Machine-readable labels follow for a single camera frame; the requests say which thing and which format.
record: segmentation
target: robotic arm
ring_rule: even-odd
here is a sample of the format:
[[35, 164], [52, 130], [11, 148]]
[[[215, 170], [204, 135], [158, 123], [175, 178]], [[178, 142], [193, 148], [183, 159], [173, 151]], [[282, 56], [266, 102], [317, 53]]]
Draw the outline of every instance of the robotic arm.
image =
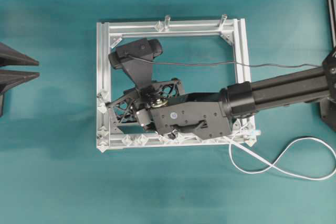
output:
[[161, 135], [178, 131], [205, 140], [230, 135], [235, 119], [260, 110], [320, 102], [322, 119], [336, 130], [336, 48], [321, 67], [234, 84], [218, 93], [190, 94], [184, 94], [179, 79], [152, 80], [150, 62], [162, 52], [157, 39], [140, 39], [117, 47], [109, 55], [113, 68], [122, 69], [135, 84], [121, 98], [106, 103], [114, 125], [134, 123]]

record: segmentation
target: aluminum frame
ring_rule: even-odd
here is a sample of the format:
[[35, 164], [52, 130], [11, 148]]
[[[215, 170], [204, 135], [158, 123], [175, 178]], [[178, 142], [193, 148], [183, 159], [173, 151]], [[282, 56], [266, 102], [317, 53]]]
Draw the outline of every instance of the aluminum frame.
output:
[[[111, 101], [112, 83], [108, 54], [122, 39], [143, 37], [199, 37], [220, 36], [233, 48], [237, 62], [249, 64], [245, 19], [179, 20], [171, 21], [169, 15], [164, 21], [97, 23], [97, 148], [104, 152], [130, 147], [166, 147], [193, 145], [228, 144], [225, 137], [201, 140], [194, 134], [178, 134], [175, 140], [155, 133], [123, 134], [111, 127], [105, 102]], [[236, 82], [251, 81], [250, 69], [235, 64]], [[237, 134], [239, 125], [248, 123], [247, 129]], [[236, 122], [233, 128], [234, 140], [252, 146], [260, 131], [256, 130], [254, 116]]]

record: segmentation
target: teal table surface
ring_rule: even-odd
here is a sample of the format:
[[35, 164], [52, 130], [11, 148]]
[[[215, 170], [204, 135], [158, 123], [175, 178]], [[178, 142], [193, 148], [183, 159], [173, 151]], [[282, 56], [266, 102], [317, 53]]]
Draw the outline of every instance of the teal table surface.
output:
[[[336, 223], [336, 177], [322, 182], [276, 171], [236, 170], [227, 146], [128, 149], [100, 153], [96, 135], [96, 22], [108, 19], [245, 18], [250, 61], [320, 64], [331, 49], [326, 0], [0, 0], [0, 41], [33, 57], [40, 77], [6, 95], [0, 118], [0, 223]], [[162, 39], [160, 60], [230, 60], [218, 38]], [[217, 92], [233, 66], [155, 66], [156, 80], [183, 80], [187, 92]], [[299, 69], [252, 69], [257, 81]], [[131, 87], [121, 72], [114, 95]], [[262, 111], [252, 150], [273, 160], [295, 137], [336, 148], [316, 104]], [[234, 150], [246, 168], [259, 161]], [[314, 142], [279, 162], [322, 176], [335, 162]]]

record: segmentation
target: white cable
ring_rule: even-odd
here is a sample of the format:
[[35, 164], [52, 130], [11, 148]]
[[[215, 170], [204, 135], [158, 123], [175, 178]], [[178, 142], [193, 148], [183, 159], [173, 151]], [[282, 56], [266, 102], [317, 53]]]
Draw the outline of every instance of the white cable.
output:
[[[293, 140], [292, 142], [290, 142], [287, 147], [280, 153], [280, 155], [277, 157], [277, 159], [271, 163], [269, 161], [267, 161], [266, 159], [264, 159], [263, 157], [259, 156], [258, 154], [256, 154], [255, 152], [251, 151], [250, 149], [244, 147], [243, 145], [235, 142], [233, 139], [234, 137], [239, 134], [241, 132], [241, 130], [246, 127], [246, 125], [243, 125], [242, 127], [240, 127], [239, 131], [237, 131], [231, 138], [230, 137], [226, 137], [226, 139], [229, 141], [229, 156], [230, 156], [230, 159], [231, 159], [231, 162], [232, 164], [238, 169], [240, 170], [241, 172], [243, 173], [247, 173], [247, 174], [258, 174], [258, 173], [264, 173], [266, 172], [267, 170], [271, 169], [271, 168], [274, 168], [284, 174], [287, 174], [287, 175], [290, 175], [290, 176], [293, 176], [293, 177], [296, 177], [296, 178], [302, 178], [302, 179], [307, 179], [307, 180], [325, 180], [327, 178], [330, 178], [331, 176], [333, 176], [335, 173], [336, 173], [336, 167], [335, 169], [328, 175], [325, 175], [323, 177], [308, 177], [308, 176], [303, 176], [303, 175], [299, 175], [299, 174], [295, 174], [295, 173], [290, 173], [290, 172], [287, 172], [283, 169], [280, 169], [279, 167], [275, 166], [275, 164], [280, 160], [280, 158], [283, 156], [283, 154], [294, 144], [294, 143], [297, 143], [298, 141], [302, 141], [302, 140], [313, 140], [313, 141], [316, 141], [322, 145], [324, 145], [325, 147], [327, 147], [331, 153], [333, 154], [335, 160], [336, 160], [336, 153], [335, 151], [333, 150], [333, 148], [328, 145], [326, 142], [324, 142], [323, 140], [319, 139], [319, 138], [316, 138], [316, 137], [301, 137], [301, 138], [298, 138], [298, 139], [295, 139]], [[265, 169], [261, 169], [261, 170], [244, 170], [242, 168], [240, 168], [233, 160], [232, 158], [232, 145], [235, 145], [237, 146], [238, 148], [240, 148], [241, 150], [245, 151], [246, 153], [250, 154], [251, 156], [253, 156], [254, 158], [260, 160], [261, 162], [263, 162], [264, 164], [268, 165], [268, 167], [266, 167]]]

